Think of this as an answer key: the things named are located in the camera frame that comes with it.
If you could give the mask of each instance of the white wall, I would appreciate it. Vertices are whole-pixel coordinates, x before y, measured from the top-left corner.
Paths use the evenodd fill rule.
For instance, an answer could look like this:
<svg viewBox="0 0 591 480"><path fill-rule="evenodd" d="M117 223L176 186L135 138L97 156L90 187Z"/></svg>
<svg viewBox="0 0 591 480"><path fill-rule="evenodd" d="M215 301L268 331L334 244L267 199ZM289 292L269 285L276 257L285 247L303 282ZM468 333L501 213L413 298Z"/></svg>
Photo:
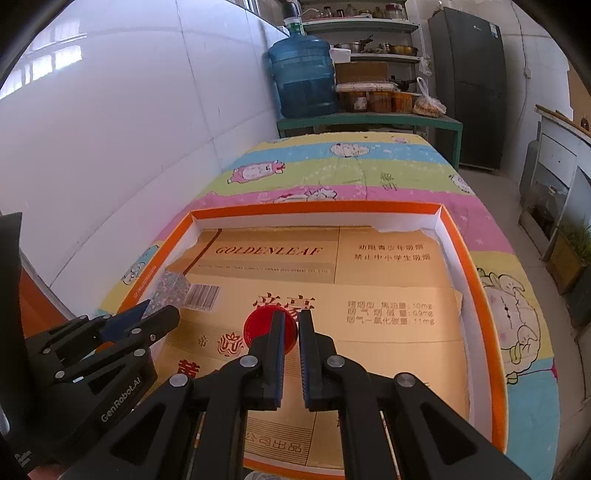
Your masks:
<svg viewBox="0 0 591 480"><path fill-rule="evenodd" d="M281 38L225 0L75 0L25 52L0 90L0 211L24 212L21 248L74 314L278 136L262 55Z"/></svg>
<svg viewBox="0 0 591 480"><path fill-rule="evenodd" d="M511 0L444 0L448 7L484 18L501 29L505 49L507 69L507 122L505 145L501 161L501 170L519 183L527 144L535 138L540 116L534 111L535 104L544 105L551 110L559 110L572 118L569 99L569 83L567 73L569 64L566 56L546 30L535 23L517 5L515 12L523 29L525 54L531 78L527 80L527 101L523 115L519 120L525 100L524 53L519 31L519 23ZM416 15L423 26L427 53L432 55L431 40L428 35L427 20L439 2L437 0L408 0L407 11ZM437 79L432 78L430 88L436 87Z"/></svg>

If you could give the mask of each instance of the cardboard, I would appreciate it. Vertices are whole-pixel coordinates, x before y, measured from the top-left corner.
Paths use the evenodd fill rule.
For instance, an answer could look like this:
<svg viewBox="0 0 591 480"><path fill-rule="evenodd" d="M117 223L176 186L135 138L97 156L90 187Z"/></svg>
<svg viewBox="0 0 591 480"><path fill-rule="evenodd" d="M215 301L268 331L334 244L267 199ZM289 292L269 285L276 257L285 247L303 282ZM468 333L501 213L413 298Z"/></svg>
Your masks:
<svg viewBox="0 0 591 480"><path fill-rule="evenodd" d="M469 417L462 295L439 243L422 231L203 230L168 271L191 287L156 361L158 382L179 371L200 377L246 354L246 317L279 304L294 317L309 308L316 330L368 371L411 371ZM304 408L297 345L285 358L281 408L249 412L245 451L290 465L343 468L336 412Z"/></svg>
<svg viewBox="0 0 591 480"><path fill-rule="evenodd" d="M336 83L387 82L388 63L385 61L352 61L335 64Z"/></svg>

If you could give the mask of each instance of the plastic bag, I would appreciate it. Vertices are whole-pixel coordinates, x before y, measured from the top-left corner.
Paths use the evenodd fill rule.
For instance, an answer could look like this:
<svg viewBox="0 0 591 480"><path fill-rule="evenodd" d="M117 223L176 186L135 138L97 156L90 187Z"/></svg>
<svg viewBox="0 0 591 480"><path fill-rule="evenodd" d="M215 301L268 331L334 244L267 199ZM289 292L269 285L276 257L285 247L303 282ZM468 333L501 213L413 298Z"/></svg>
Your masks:
<svg viewBox="0 0 591 480"><path fill-rule="evenodd" d="M421 57L421 60L418 64L418 71L427 77L433 75L433 70L431 69L431 57L429 55Z"/></svg>
<svg viewBox="0 0 591 480"><path fill-rule="evenodd" d="M439 100L429 97L429 91L424 79L417 77L418 87L421 89L422 95L417 98L413 107L413 113L417 115L438 117L445 115L447 108Z"/></svg>

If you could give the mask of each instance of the water bottle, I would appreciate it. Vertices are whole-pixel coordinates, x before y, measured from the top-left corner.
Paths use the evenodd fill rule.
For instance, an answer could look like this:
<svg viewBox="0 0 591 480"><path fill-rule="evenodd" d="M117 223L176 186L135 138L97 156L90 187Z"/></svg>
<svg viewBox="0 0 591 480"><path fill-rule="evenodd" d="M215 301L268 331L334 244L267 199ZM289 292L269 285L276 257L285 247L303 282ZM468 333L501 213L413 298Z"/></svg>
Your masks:
<svg viewBox="0 0 591 480"><path fill-rule="evenodd" d="M282 4L289 38L268 50L286 118L329 115L339 110L335 92L335 69L326 40L304 35L297 6Z"/></svg>

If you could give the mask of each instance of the potted plant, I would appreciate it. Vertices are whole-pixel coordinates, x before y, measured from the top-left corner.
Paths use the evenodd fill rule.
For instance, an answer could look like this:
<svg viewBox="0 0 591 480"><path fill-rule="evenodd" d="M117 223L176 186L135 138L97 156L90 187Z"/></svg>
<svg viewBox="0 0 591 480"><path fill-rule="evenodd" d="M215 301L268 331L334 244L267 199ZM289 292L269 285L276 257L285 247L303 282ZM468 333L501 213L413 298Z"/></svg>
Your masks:
<svg viewBox="0 0 591 480"><path fill-rule="evenodd" d="M546 269L560 294L569 291L587 265L591 264L591 225L565 226L558 232L556 245Z"/></svg>

